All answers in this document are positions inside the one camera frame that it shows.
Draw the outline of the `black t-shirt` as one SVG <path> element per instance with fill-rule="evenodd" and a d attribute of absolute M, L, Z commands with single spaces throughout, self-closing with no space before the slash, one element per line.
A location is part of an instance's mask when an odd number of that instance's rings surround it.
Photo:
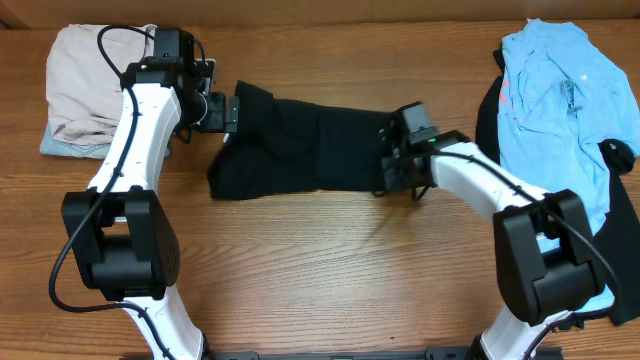
<path fill-rule="evenodd" d="M 314 190 L 384 189 L 388 112 L 276 99 L 238 82 L 239 122 L 207 173 L 211 197 L 249 200 Z"/>

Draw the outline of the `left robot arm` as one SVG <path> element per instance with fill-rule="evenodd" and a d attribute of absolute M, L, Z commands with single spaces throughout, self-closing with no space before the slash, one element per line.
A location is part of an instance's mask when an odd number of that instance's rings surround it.
<path fill-rule="evenodd" d="M 69 239 L 48 293 L 70 313 L 125 311 L 154 359 L 210 359 L 176 286 L 179 243 L 157 187 L 170 138 L 236 132 L 239 100 L 212 91 L 216 63 L 191 33 L 159 28 L 149 38 L 152 55 L 115 72 L 123 105 L 107 156 L 87 189 L 63 200 Z"/>

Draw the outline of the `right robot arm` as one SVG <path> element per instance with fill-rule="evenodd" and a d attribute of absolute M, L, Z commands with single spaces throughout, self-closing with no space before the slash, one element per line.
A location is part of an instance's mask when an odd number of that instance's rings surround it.
<path fill-rule="evenodd" d="M 414 200 L 439 187 L 472 206 L 494 232 L 504 306 L 468 347 L 429 347 L 428 359 L 560 359 L 541 342 L 554 329 L 603 318 L 616 301 L 595 302 L 618 284 L 592 244 L 580 197 L 550 193 L 511 175 L 458 131 L 440 133 L 420 102 L 399 108 L 380 131 L 385 190 Z"/>

